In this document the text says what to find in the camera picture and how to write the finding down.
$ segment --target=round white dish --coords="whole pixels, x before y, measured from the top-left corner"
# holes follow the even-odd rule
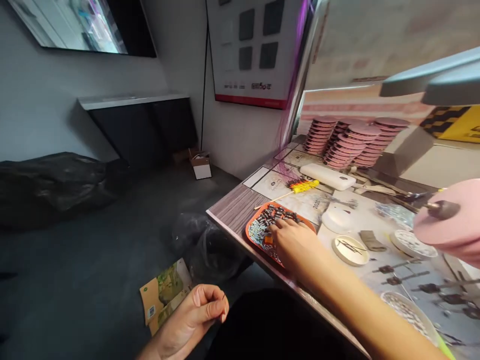
[[[355,247],[356,251],[353,251],[348,245]],[[355,240],[353,237],[347,235],[337,236],[331,242],[331,247],[335,254],[345,263],[352,266],[363,266],[370,260],[370,254],[365,246]]]
[[[391,234],[390,240],[397,248],[414,258],[426,260],[439,255],[437,249],[424,244],[410,231],[396,230]]]
[[[415,303],[398,292],[387,291],[380,295],[380,299],[402,318],[407,320],[420,334],[438,347],[437,331],[430,319]]]
[[[321,216],[321,223],[328,230],[337,234],[346,234],[352,231],[350,215],[337,207],[330,206]]]

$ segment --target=wooden table edge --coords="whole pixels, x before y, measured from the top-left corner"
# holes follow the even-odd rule
[[[323,305],[321,305],[317,300],[315,300],[307,291],[303,290],[301,287],[297,286],[292,280],[285,277],[282,273],[275,270],[275,268],[269,264],[261,256],[255,254],[255,250],[246,243],[246,241],[240,237],[237,233],[232,231],[225,223],[223,223],[218,217],[216,217],[210,209],[206,210],[206,214],[217,223],[220,228],[226,232],[230,237],[236,240],[236,243],[239,243],[247,255],[252,258],[260,267],[267,273],[280,278],[288,288],[299,295],[303,300],[320,316],[322,316],[327,322],[329,322],[337,331],[339,331],[345,338],[347,338],[357,349],[359,349],[367,358],[371,359],[369,353],[365,348],[360,344],[357,338],[348,330],[348,328],[338,320],[330,311],[328,311]]]

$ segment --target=tv screen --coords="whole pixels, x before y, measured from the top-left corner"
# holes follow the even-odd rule
[[[155,58],[140,0],[8,0],[45,48]]]

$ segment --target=orange tray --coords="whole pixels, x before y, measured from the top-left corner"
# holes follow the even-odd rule
[[[276,202],[267,202],[265,204],[263,204],[259,209],[258,211],[255,213],[255,215],[253,215],[253,217],[247,222],[246,226],[245,226],[245,233],[246,233],[246,237],[248,238],[248,240],[250,240],[252,242],[252,244],[256,245],[259,249],[261,249],[263,252],[265,252],[269,257],[271,257],[273,260],[275,260],[277,263],[279,263],[282,267],[284,267],[284,265],[282,264],[282,262],[280,261],[278,255],[277,255],[277,249],[275,248],[275,244],[273,245],[270,245],[270,244],[265,244],[263,241],[260,243],[257,243],[255,240],[253,240],[250,235],[249,235],[249,228],[250,228],[250,225],[254,222],[254,220],[256,220],[260,214],[270,205],[272,204],[275,208],[279,208],[279,207],[282,207],[285,209],[286,212],[291,212],[293,213],[294,211],[286,208],[285,206],[282,206]],[[305,225],[307,225],[313,232],[315,232],[315,227],[312,225],[312,223],[307,220],[306,218],[304,218],[303,216],[301,216],[300,214],[296,214],[296,216],[302,221],[305,223]]]

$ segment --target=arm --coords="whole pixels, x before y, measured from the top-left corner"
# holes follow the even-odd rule
[[[444,355],[331,256],[305,224],[278,220],[270,230],[287,269],[355,335],[373,359],[435,360]]]
[[[218,286],[195,286],[137,360],[185,359],[215,321],[225,322],[229,309],[229,301]]]

